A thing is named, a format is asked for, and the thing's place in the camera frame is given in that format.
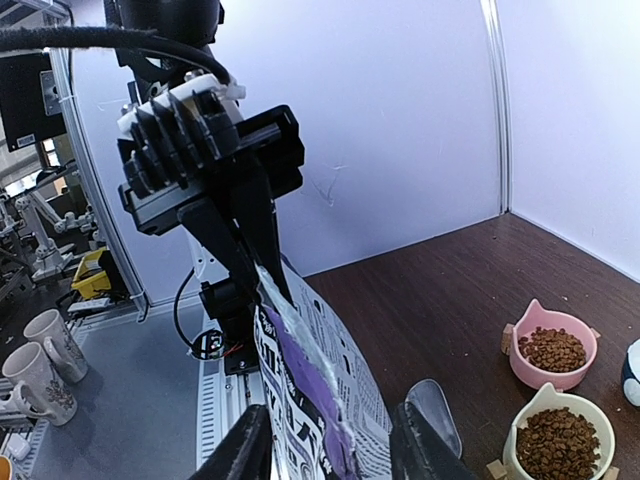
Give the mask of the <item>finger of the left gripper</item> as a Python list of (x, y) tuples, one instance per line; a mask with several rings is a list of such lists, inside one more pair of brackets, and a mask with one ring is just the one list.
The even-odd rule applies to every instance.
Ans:
[(292, 302), (282, 269), (277, 216), (269, 177), (253, 155), (240, 157), (232, 167), (230, 207), (252, 260), (264, 267), (283, 297)]
[(211, 197), (197, 197), (176, 209), (178, 222), (228, 271), (237, 289), (250, 301), (257, 298), (259, 283), (255, 263), (259, 237), (248, 204), (232, 197), (222, 212)]

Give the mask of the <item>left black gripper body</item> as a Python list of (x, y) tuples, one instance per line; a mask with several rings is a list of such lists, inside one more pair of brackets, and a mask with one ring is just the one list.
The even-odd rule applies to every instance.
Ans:
[(298, 122), (288, 106), (280, 105), (242, 120), (237, 128), (241, 135), (240, 148), (231, 156), (216, 161), (211, 171), (191, 181), (185, 189), (172, 186), (140, 199), (128, 187), (127, 180), (119, 186), (123, 208), (140, 232), (160, 236), (180, 225), (176, 209), (197, 197), (213, 198), (220, 210), (226, 212), (232, 167), (247, 154), (255, 156), (266, 170), (273, 199), (301, 186), (300, 169), (305, 151)]

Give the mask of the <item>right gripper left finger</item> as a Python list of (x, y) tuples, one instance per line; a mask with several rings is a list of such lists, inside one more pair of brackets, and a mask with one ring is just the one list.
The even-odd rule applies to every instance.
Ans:
[(250, 405), (190, 480), (269, 479), (273, 435), (265, 405)]

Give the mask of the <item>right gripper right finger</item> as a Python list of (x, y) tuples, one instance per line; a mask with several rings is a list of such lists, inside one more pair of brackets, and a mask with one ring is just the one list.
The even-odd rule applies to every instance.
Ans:
[(391, 419), (393, 479), (477, 479), (413, 404), (398, 404)]

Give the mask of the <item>metal food scoop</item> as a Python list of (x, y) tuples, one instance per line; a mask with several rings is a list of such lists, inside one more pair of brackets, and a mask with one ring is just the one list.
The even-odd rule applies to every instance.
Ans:
[(440, 438), (458, 458), (463, 445), (443, 389), (431, 378), (417, 382), (407, 393), (405, 401), (416, 407)]

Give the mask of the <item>purple pet food bag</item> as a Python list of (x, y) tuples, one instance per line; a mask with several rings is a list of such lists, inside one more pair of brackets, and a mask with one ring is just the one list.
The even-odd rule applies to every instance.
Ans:
[(391, 478), (391, 419), (347, 327), (289, 266), (289, 298), (256, 271), (254, 341), (279, 477)]

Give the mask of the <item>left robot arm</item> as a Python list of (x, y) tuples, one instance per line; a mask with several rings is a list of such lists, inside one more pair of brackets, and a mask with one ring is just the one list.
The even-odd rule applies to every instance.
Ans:
[(292, 110), (237, 113), (243, 91), (209, 48), (224, 17), (219, 2), (109, 1), (105, 14), (123, 32), (147, 33), (117, 48), (141, 94), (119, 122), (124, 210), (147, 235), (184, 227), (236, 293), (253, 296), (264, 269), (287, 294), (275, 201), (302, 183)]

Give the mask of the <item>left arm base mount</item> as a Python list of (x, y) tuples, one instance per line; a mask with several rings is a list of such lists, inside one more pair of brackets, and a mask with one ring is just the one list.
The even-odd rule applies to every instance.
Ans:
[(226, 375), (259, 369), (253, 339), (254, 303), (231, 278), (201, 284), (200, 299), (206, 317), (217, 327), (206, 327), (192, 342), (191, 355), (198, 360), (222, 359)]

